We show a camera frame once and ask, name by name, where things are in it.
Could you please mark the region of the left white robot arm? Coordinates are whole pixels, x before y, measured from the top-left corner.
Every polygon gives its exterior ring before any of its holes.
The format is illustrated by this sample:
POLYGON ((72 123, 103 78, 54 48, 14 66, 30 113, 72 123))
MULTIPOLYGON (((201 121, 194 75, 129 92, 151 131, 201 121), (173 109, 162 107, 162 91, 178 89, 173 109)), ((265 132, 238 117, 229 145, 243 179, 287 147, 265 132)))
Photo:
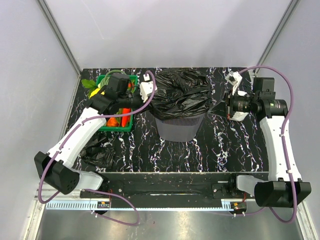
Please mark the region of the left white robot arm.
POLYGON ((108 83, 88 99, 82 114, 66 135, 46 153, 40 151, 35 155, 34 162, 42 184, 47 183, 64 195, 80 189, 90 189, 98 198, 107 195, 109 186, 101 175, 75 170, 73 165, 91 137, 108 119, 116 118, 119 109, 132 109, 136 114, 147 107, 157 87, 152 73, 147 73, 144 78, 145 81, 131 93, 129 76, 114 73, 109 77, 108 83))

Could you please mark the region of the black trash bag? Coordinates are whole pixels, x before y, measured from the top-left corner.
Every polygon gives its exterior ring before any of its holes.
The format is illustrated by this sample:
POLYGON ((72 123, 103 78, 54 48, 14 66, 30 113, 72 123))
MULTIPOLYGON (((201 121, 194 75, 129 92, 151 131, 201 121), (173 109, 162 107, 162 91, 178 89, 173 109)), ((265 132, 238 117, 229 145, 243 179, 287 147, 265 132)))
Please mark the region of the black trash bag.
POLYGON ((156 93, 147 109, 159 120, 205 114, 212 103, 211 83, 196 69, 168 68, 155 75, 156 93))
POLYGON ((93 136, 80 151, 81 159, 88 165, 111 169, 116 152, 112 146, 105 146, 107 140, 104 135, 93 136))

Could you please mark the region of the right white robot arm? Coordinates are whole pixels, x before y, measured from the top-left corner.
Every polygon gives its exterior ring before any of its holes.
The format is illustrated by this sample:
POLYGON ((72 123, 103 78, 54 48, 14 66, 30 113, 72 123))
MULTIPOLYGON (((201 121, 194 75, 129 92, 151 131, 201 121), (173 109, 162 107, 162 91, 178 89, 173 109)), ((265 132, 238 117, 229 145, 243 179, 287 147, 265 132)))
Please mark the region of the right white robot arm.
POLYGON ((239 198, 246 192, 260 207, 293 208, 311 193, 312 188, 309 182, 302 180, 296 166, 289 128, 283 126, 289 113, 288 105, 285 100, 276 99, 274 78, 255 77, 252 93, 238 89, 242 81, 238 72, 231 72, 225 79, 232 88, 211 111, 237 122, 243 121, 249 113, 255 115, 264 136, 269 165, 267 180, 238 175, 228 184, 228 194, 239 198))

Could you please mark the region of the grey mesh trash bin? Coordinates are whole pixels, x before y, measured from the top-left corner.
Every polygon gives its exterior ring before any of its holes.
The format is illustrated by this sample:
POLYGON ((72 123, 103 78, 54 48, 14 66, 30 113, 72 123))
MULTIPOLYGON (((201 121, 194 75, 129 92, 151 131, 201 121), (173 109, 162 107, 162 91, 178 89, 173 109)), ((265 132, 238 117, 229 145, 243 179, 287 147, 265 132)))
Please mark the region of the grey mesh trash bin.
POLYGON ((155 117, 157 132, 165 141, 190 142, 197 135, 205 115, 206 112, 196 116, 166 120, 160 120, 158 117, 155 117))

